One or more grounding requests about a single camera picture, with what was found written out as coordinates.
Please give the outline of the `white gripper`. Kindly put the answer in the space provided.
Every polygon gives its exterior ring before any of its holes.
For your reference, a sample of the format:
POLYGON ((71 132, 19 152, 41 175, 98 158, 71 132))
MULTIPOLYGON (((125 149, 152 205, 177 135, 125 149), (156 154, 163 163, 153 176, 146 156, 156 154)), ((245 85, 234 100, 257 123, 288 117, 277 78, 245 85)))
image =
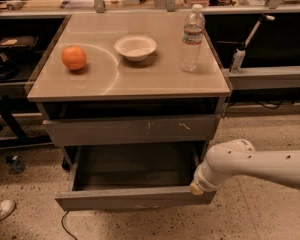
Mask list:
POLYGON ((195 173, 191 184, 189 185, 190 192, 193 195, 203 195, 204 192, 216 191, 219 187, 218 182, 214 182, 215 174, 206 163, 201 163, 195 173))

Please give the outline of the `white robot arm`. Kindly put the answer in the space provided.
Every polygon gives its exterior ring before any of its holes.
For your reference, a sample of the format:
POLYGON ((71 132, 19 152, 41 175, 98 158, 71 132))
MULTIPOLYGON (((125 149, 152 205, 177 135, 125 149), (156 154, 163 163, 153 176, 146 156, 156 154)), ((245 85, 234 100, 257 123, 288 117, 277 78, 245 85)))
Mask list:
POLYGON ((300 190, 300 150, 256 151, 245 139, 216 144, 197 167, 190 192, 202 195, 216 191, 223 182, 238 175, 300 190))

